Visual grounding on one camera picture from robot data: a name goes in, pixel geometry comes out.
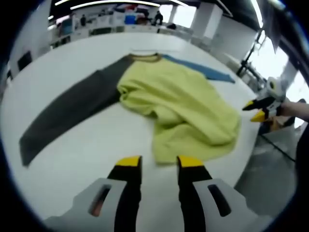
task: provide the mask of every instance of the ceiling light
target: ceiling light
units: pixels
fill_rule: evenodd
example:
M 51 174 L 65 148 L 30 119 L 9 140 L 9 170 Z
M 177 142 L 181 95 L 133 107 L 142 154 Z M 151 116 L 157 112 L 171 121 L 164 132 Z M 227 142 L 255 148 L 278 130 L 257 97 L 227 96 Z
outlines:
M 170 1 L 173 1 L 174 3 L 177 3 L 177 4 L 181 5 L 181 6 L 188 6 L 187 4 L 185 4 L 185 3 L 181 2 L 181 1 L 178 1 L 178 0 L 170 0 Z
M 160 6 L 160 4 L 157 4 L 157 3 L 147 2 L 147 1 L 138 1 L 138 0 L 103 0 L 103 1 L 93 1 L 93 2 L 80 4 L 77 6 L 73 6 L 70 9 L 74 10 L 74 9 L 81 8 L 84 6 L 91 6 L 91 5 L 102 4 L 102 3 L 116 3 L 116 2 L 137 3 L 137 4 L 144 4 L 144 5 L 150 5 L 150 6 L 156 6 L 156 7 Z
M 60 5 L 60 4 L 64 3 L 64 2 L 66 2 L 66 1 L 69 1 L 69 0 L 61 0 L 61 1 L 58 1 L 58 2 L 55 3 L 55 6 L 58 6 L 58 5 Z
M 260 28 L 263 27 L 263 19 L 262 19 L 262 14 L 259 8 L 259 5 L 257 4 L 256 0 L 251 0 L 253 8 L 255 10 L 256 13 L 256 17 L 257 17 L 257 21 L 259 22 Z

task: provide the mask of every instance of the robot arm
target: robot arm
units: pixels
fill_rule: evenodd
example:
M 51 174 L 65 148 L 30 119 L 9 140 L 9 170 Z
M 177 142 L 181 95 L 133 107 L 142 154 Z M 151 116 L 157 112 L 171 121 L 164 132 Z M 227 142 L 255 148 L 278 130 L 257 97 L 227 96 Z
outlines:
M 271 222 L 235 189 L 212 179 L 202 161 L 178 156 L 177 170 L 185 232 L 260 232 Z M 69 211 L 45 224 L 57 232 L 135 232 L 141 179 L 141 157 L 121 159 L 107 178 L 75 196 Z
M 274 77 L 269 77 L 266 87 L 256 99 L 249 101 L 242 110 L 260 109 L 251 122 L 264 122 L 271 117 L 281 115 L 281 104 L 285 100 L 286 86 Z

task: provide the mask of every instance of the blue sleeve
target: blue sleeve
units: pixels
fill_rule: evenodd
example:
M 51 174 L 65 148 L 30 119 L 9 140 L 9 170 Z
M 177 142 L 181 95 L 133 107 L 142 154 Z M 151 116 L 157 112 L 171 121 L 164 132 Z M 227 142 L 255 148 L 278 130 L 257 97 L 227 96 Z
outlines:
M 176 59 L 174 57 L 171 57 L 169 55 L 163 55 L 162 57 L 164 57 L 165 59 L 168 59 L 172 62 L 184 65 L 190 69 L 196 70 L 198 72 L 201 72 L 205 75 L 205 77 L 209 80 L 216 80 L 216 81 L 227 81 L 227 82 L 231 82 L 231 83 L 235 83 L 235 80 L 230 77 L 230 75 L 219 72 L 215 69 L 211 69 L 209 67 L 203 66 L 203 65 L 199 65 L 199 64 L 195 64 L 189 61 L 185 61 L 185 60 L 181 60 L 181 59 Z

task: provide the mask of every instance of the blue object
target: blue object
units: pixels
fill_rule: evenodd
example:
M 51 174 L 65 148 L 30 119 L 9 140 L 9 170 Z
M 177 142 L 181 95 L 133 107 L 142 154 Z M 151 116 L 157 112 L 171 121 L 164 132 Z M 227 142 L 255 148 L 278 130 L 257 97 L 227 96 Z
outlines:
M 127 15 L 125 17 L 125 24 L 135 24 L 135 15 Z
M 184 66 L 186 66 L 190 69 L 193 69 L 195 71 L 198 71 L 200 73 L 203 73 L 205 75 L 205 77 L 209 80 L 226 81 L 226 82 L 235 83 L 235 80 L 232 77 L 230 77 L 229 74 L 219 72 L 215 69 L 211 69 L 211 68 L 208 68 L 206 66 L 195 64 L 195 63 L 192 63 L 192 62 L 189 62 L 189 61 L 176 59 L 176 58 L 171 57 L 169 55 L 163 55 L 162 57 L 164 57 L 165 59 L 168 59 L 172 62 L 182 64 L 182 65 L 184 65 Z
M 73 32 L 72 30 L 72 18 L 68 18 L 62 21 L 62 35 L 69 35 Z

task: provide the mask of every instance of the desk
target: desk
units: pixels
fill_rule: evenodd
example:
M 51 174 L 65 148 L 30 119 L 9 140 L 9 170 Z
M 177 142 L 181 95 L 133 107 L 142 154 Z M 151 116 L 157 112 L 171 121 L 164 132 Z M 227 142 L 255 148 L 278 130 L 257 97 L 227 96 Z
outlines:
M 52 50 L 35 60 L 19 73 L 4 94 L 0 126 L 6 157 L 17 187 L 40 218 L 65 213 L 72 207 L 73 197 L 99 177 L 106 177 L 119 159 L 143 155 L 137 231 L 183 231 L 176 166 L 156 166 L 151 154 L 154 122 L 129 112 L 119 103 L 50 143 L 28 168 L 21 164 L 18 141 L 40 111 L 94 70 L 134 50 L 168 53 L 218 69 L 235 79 L 235 84 L 210 82 L 241 115 L 236 147 L 224 157 L 205 162 L 205 166 L 212 177 L 221 178 L 231 186 L 241 176 L 253 150 L 259 124 L 250 122 L 256 111 L 241 111 L 255 94 L 231 70 L 203 50 L 170 35 L 93 36 Z

